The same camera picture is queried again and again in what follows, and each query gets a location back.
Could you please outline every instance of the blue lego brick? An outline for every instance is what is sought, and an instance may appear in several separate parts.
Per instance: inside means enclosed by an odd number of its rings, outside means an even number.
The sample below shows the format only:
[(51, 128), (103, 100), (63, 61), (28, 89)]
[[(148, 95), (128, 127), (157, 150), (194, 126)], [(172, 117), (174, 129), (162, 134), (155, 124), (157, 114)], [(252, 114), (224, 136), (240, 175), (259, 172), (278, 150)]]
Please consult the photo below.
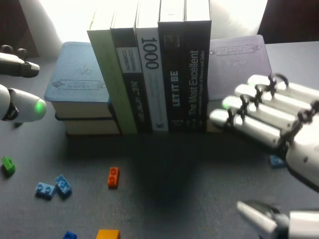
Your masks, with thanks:
[(282, 160), (281, 158), (271, 155), (270, 156), (270, 165), (272, 168), (285, 168), (287, 167), (287, 162)]
[(58, 190), (60, 192), (60, 194), (62, 196), (69, 196), (72, 192), (72, 187), (71, 185), (68, 183), (68, 181), (66, 181), (65, 177), (61, 174), (59, 175), (56, 179), (56, 186), (58, 187)]
[(77, 239), (77, 235), (74, 234), (73, 232), (67, 231), (63, 239)]
[(37, 196), (47, 199), (51, 199), (54, 196), (55, 190), (54, 186), (45, 183), (38, 183), (38, 186), (35, 188)]

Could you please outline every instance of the white label on book spine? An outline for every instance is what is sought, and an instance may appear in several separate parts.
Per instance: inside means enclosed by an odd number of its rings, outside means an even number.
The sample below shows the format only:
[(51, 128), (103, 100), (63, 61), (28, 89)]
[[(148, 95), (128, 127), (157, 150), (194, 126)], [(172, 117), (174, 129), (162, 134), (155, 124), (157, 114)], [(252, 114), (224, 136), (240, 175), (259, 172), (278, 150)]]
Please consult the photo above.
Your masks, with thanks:
[(139, 51), (137, 47), (116, 48), (122, 73), (141, 73)]
[(137, 40), (153, 131), (168, 131), (158, 28), (138, 28)]

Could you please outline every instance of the orange lego brick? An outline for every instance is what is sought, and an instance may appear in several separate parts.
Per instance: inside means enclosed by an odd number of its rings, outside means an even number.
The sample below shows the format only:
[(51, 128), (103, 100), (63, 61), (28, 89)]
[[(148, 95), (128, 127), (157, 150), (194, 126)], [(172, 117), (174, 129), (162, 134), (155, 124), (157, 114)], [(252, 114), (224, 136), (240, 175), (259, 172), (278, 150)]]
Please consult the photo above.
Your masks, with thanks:
[(99, 230), (96, 239), (121, 239), (119, 230)]
[(120, 171), (119, 168), (110, 168), (108, 185), (109, 188), (117, 188), (119, 184)]

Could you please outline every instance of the book spine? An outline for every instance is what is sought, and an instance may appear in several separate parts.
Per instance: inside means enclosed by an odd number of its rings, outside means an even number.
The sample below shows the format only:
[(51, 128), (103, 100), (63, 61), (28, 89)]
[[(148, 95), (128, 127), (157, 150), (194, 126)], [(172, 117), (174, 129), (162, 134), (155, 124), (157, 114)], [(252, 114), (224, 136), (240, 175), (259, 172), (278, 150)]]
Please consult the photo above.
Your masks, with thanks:
[(185, 22), (187, 131), (203, 132), (207, 119), (207, 75), (211, 21)]
[(109, 29), (88, 30), (88, 36), (122, 133), (137, 133), (111, 31)]
[(185, 131), (184, 22), (159, 22), (159, 45), (169, 131)]
[(136, 32), (152, 129), (168, 131), (158, 28), (138, 28)]
[(152, 131), (139, 50), (134, 29), (111, 29), (137, 130)]

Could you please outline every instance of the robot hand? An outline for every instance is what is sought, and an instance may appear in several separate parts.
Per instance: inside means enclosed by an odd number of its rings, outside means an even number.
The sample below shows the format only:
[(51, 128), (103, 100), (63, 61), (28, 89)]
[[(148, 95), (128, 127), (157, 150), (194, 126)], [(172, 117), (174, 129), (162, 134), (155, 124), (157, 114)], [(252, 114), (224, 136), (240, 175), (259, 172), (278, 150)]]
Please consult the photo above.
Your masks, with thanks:
[[(223, 107), (210, 113), (216, 127), (280, 156), (293, 176), (319, 191), (319, 91), (280, 74), (254, 75)], [(289, 219), (256, 201), (238, 202), (237, 209), (261, 238), (319, 238), (318, 212), (291, 212)]]
[[(27, 51), (3, 45), (0, 48), (0, 75), (35, 77), (40, 67), (25, 61)], [(46, 112), (46, 103), (41, 98), (13, 88), (0, 85), (0, 119), (10, 122), (32, 122), (40, 120)]]

